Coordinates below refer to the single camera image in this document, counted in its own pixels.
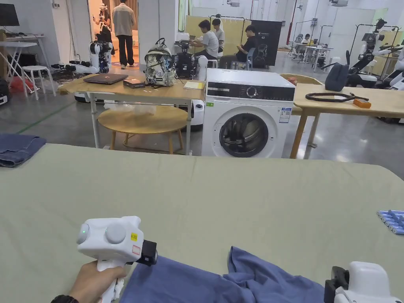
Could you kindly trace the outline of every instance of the computer monitor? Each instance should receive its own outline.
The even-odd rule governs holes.
[[[0,4],[0,26],[19,26],[17,12],[13,4]]]

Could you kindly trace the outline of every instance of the black box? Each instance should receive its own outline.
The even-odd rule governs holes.
[[[146,84],[141,82],[140,80],[137,79],[125,79],[124,80],[124,86],[127,86],[129,88],[142,88],[146,87]]]

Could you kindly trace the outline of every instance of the hand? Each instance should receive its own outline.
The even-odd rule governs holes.
[[[113,281],[126,276],[123,267],[97,270],[97,261],[84,264],[74,282],[69,296],[79,303],[92,303],[108,289]]]

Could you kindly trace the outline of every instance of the wristwatch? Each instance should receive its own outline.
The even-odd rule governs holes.
[[[55,297],[51,303],[79,303],[79,302],[71,296],[59,295]]]

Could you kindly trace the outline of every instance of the round table top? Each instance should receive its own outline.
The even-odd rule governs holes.
[[[135,115],[135,111],[107,110],[98,122],[113,131],[127,134],[160,134],[179,130],[187,125],[187,112],[173,106],[157,106],[156,113]]]

